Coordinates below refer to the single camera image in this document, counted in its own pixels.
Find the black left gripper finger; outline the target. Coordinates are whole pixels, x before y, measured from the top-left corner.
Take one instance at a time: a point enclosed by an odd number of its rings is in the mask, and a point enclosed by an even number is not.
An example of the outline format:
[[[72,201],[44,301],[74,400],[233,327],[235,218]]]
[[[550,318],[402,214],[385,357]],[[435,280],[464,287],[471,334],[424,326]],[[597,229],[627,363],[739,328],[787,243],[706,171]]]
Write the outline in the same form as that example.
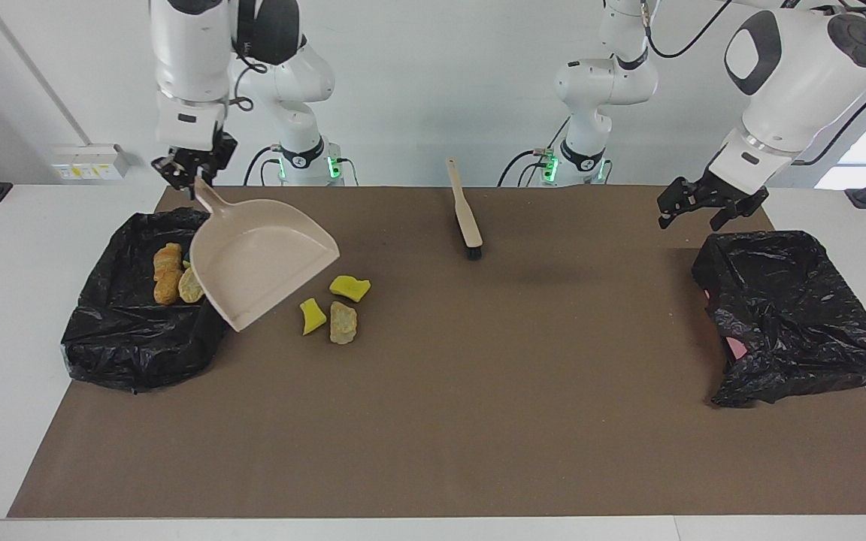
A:
[[[693,185],[687,179],[674,179],[657,198],[659,227],[668,228],[683,213],[697,209],[693,198]]]
[[[719,198],[719,211],[709,220],[712,231],[719,231],[733,219],[749,218],[761,208],[769,196],[767,188],[760,188],[755,194],[744,195],[742,198]]]

